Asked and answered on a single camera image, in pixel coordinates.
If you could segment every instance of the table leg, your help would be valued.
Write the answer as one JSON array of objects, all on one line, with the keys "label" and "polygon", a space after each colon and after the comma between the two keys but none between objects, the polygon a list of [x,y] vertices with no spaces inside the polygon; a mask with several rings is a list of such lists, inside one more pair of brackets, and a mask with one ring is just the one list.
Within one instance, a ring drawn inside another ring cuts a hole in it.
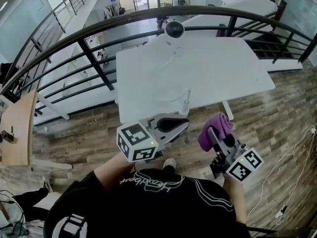
[{"label": "table leg", "polygon": [[31,164],[50,168],[73,169],[73,166],[70,164],[56,163],[51,161],[38,160],[34,158],[32,158]]},{"label": "table leg", "polygon": [[69,115],[62,112],[58,108],[56,108],[51,102],[49,102],[47,99],[45,99],[42,95],[39,93],[37,94],[37,97],[40,102],[42,102],[45,106],[47,106],[49,109],[53,110],[57,114],[59,114],[61,117],[65,118],[66,120],[69,120]]},{"label": "table leg", "polygon": [[229,104],[227,101],[223,101],[222,102],[224,109],[226,110],[227,116],[229,118],[229,120],[233,120],[233,113],[231,112],[231,109],[229,107]]}]

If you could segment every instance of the white cable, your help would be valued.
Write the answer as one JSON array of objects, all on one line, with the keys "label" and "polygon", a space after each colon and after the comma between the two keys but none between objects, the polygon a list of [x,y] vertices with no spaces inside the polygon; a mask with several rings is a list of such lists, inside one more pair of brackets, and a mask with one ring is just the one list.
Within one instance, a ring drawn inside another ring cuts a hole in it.
[{"label": "white cable", "polygon": [[304,168],[305,168],[305,166],[306,166],[308,157],[310,156],[310,153],[311,153],[311,150],[312,150],[312,144],[313,144],[314,137],[315,137],[315,134],[313,135],[312,142],[311,142],[311,145],[310,145],[310,147],[309,147],[309,151],[308,151],[308,154],[307,154],[306,161],[305,161],[305,164],[304,164],[304,166],[303,166],[302,172],[301,172],[301,174],[299,175],[299,177],[298,177],[298,179],[297,179],[297,182],[296,182],[296,184],[295,184],[295,187],[294,187],[294,189],[293,189],[291,195],[289,196],[289,198],[288,198],[288,200],[287,200],[287,202],[286,202],[285,205],[287,205],[288,201],[291,199],[291,197],[292,197],[292,195],[293,195],[293,193],[294,193],[294,191],[295,191],[295,189],[296,189],[296,186],[297,186],[297,184],[298,184],[298,181],[299,181],[299,179],[301,178],[301,176],[302,176],[302,174],[303,174],[303,172],[304,172]]},{"label": "white cable", "polygon": [[264,183],[266,182],[267,178],[272,174],[274,168],[277,166],[277,164],[278,164],[285,156],[291,156],[291,155],[293,155],[296,146],[297,146],[300,142],[302,142],[302,141],[304,140],[307,131],[309,131],[309,130],[311,129],[311,127],[316,128],[316,124],[315,124],[315,126],[313,126],[313,125],[309,126],[309,128],[305,131],[305,134],[304,134],[303,138],[294,146],[293,151],[292,151],[290,154],[284,154],[284,155],[276,162],[276,164],[275,164],[274,167],[272,168],[271,172],[269,172],[268,175],[266,176],[266,178],[264,179],[264,181],[263,181],[263,183],[262,183],[262,187],[261,187],[261,196],[260,196],[260,199],[259,199],[258,203],[251,209],[251,211],[249,212],[249,214],[248,214],[246,220],[248,220],[248,218],[249,218],[251,212],[260,204],[260,202],[261,202],[261,200],[262,200],[262,194],[263,194],[263,186],[264,186]]}]

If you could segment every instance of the white table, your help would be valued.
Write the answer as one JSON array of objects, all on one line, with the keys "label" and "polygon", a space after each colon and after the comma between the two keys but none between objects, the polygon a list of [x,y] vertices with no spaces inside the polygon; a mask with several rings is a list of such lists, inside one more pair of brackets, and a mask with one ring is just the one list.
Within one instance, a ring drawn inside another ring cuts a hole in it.
[{"label": "white table", "polygon": [[255,53],[241,38],[185,35],[181,49],[171,57],[164,36],[116,54],[122,123],[178,112],[185,100],[185,95],[181,95],[189,88],[190,108],[223,102],[233,119],[227,100],[275,88]]}]

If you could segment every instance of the cable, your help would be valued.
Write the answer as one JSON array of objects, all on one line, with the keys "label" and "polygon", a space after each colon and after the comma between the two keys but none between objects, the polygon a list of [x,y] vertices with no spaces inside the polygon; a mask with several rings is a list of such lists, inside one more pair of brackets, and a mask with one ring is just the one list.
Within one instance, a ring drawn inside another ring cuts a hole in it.
[{"label": "cable", "polygon": [[311,151],[310,155],[311,155],[311,160],[313,161],[317,155],[317,148],[316,147]]},{"label": "cable", "polygon": [[[14,197],[14,195],[13,195],[10,191],[8,191],[8,190],[6,190],[6,189],[0,190],[0,192],[3,192],[3,191],[8,192],[9,194],[12,195],[12,197]],[[3,194],[3,193],[0,193],[0,195],[6,196],[6,197],[8,197],[8,198],[11,198],[10,196],[8,196],[8,195],[6,195],[6,194]],[[15,202],[15,201],[1,201],[1,202],[4,202],[4,203],[9,203],[9,202],[15,203],[15,204],[20,208],[20,210],[21,210],[21,218],[19,219],[18,222],[16,222],[16,223],[14,224],[13,229],[12,229],[12,234],[14,234],[14,230],[15,230],[16,225],[17,225],[18,223],[21,224],[21,226],[20,226],[20,232],[19,232],[18,236],[16,237],[16,238],[18,238],[18,237],[21,235],[21,233],[22,233],[23,218],[25,219],[23,210],[22,210],[21,206],[20,206],[17,202]]]},{"label": "cable", "polygon": [[307,131],[309,131],[309,130],[311,129],[311,127],[313,127],[314,129],[316,129],[316,124],[315,124],[315,126],[314,126],[314,125],[309,126],[309,128],[305,131],[305,134],[304,134],[303,138],[294,146],[293,151],[292,151],[290,154],[284,154],[284,155],[276,162],[276,164],[275,164],[274,167],[272,168],[271,172],[269,172],[268,175],[266,176],[266,178],[264,179],[264,181],[263,181],[263,183],[262,183],[262,187],[261,187],[260,199],[259,199],[259,201],[257,202],[257,204],[251,209],[251,211],[249,212],[249,214],[248,214],[246,220],[248,220],[248,218],[249,218],[251,212],[260,204],[260,202],[261,202],[261,200],[262,200],[262,195],[263,195],[263,186],[264,186],[264,183],[266,182],[267,178],[272,174],[274,168],[277,166],[277,164],[278,164],[281,160],[283,160],[283,158],[284,158],[285,156],[292,156],[292,155],[293,155],[296,146],[297,146],[300,142],[302,142],[302,141],[304,140]]},{"label": "cable", "polygon": [[305,168],[305,166],[306,166],[308,157],[310,156],[310,152],[311,152],[311,150],[312,150],[312,144],[313,144],[314,137],[315,137],[315,134],[313,135],[313,139],[312,139],[311,145],[310,145],[310,147],[309,147],[309,151],[308,151],[308,154],[307,154],[307,157],[306,157],[306,160],[305,160],[305,163],[304,163],[302,172],[301,172],[301,174],[299,175],[299,177],[298,177],[298,179],[297,179],[297,182],[296,182],[296,184],[295,184],[295,187],[294,187],[294,189],[293,189],[291,195],[289,196],[289,198],[288,198],[288,200],[287,200],[287,202],[286,202],[285,205],[287,205],[287,203],[288,203],[289,200],[291,199],[291,197],[292,197],[292,195],[293,195],[293,193],[294,193],[294,191],[295,191],[295,189],[296,189],[296,186],[297,186],[297,184],[298,184],[298,181],[299,181],[299,179],[301,178],[301,176],[302,176],[302,174],[303,174],[303,172],[304,172],[304,168]]}]

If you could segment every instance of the wooden desk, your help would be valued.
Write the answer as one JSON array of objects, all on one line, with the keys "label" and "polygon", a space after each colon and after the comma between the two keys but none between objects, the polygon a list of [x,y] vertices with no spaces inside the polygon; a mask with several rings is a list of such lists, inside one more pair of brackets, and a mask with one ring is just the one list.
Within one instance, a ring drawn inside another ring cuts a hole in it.
[{"label": "wooden desk", "polygon": [[13,143],[4,140],[0,144],[2,164],[5,166],[27,166],[30,164],[36,99],[36,89],[34,89],[8,107],[2,114],[0,132],[5,130],[11,133],[12,126],[14,135]]}]

